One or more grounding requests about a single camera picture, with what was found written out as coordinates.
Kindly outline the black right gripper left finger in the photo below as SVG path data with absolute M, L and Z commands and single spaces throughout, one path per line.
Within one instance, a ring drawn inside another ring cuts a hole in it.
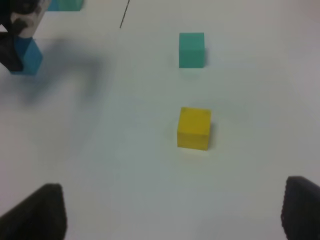
M 2 240 L 63 240 L 67 211 L 63 188 L 47 183 L 0 217 Z

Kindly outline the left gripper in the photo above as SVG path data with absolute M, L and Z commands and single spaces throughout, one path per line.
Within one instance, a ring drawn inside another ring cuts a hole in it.
M 10 72 L 21 72 L 24 69 L 13 36 L 24 39 L 33 37 L 50 4 L 50 0 L 0 2 L 0 25 L 7 31 L 0 33 L 0 63 Z

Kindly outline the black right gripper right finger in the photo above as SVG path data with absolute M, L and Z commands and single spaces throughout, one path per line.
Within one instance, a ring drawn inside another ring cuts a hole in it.
M 318 240 L 320 187 L 303 176 L 289 176 L 280 219 L 288 240 Z

